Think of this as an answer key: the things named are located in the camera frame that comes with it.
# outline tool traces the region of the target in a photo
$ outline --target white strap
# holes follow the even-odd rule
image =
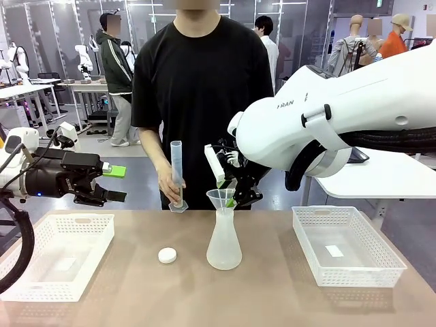
[[[327,150],[338,151],[349,148],[327,120],[324,107],[310,110],[303,114],[306,118],[306,129]]]

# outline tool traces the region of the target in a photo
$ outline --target black chair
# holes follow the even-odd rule
[[[41,78],[42,80],[45,80],[45,79],[51,79],[51,78],[55,78],[55,79],[59,79],[59,80],[61,79],[59,73],[56,73],[56,72],[50,72],[50,73],[38,73],[38,78]],[[61,105],[61,104],[59,103],[59,99],[58,99],[58,97],[57,97],[57,93],[58,93],[58,92],[63,92],[63,91],[66,91],[66,90],[67,90],[65,87],[62,87],[62,86],[58,85],[58,84],[61,83],[61,82],[62,82],[62,80],[59,81],[59,82],[55,82],[55,83],[53,83],[53,85],[54,85],[54,86],[53,86],[53,91],[54,91],[54,95],[53,95],[53,97],[56,97],[56,101],[57,101],[58,105]],[[44,89],[44,95],[45,95],[45,96],[49,96],[50,93],[52,93],[52,90],[51,90],[51,89]]]

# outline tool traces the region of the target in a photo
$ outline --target white lid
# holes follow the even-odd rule
[[[157,257],[159,258],[159,261],[163,264],[170,264],[171,262],[174,262],[177,258],[177,252],[171,247],[166,247],[165,249],[162,249],[157,254]]]

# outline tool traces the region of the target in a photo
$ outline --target gray pants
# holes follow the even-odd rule
[[[115,120],[114,134],[112,135],[111,143],[120,145],[125,141],[135,142],[138,140],[136,137],[136,127],[132,127],[131,120],[131,104],[119,95],[111,95],[114,100],[118,115]]]

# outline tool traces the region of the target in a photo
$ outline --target black hair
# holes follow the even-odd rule
[[[256,19],[254,22],[254,26],[256,26],[258,29],[264,28],[264,35],[270,35],[273,31],[273,20],[271,17],[268,16],[260,16]]]
[[[113,16],[113,14],[110,12],[105,12],[100,16],[100,25],[105,32],[108,30],[108,16]]]

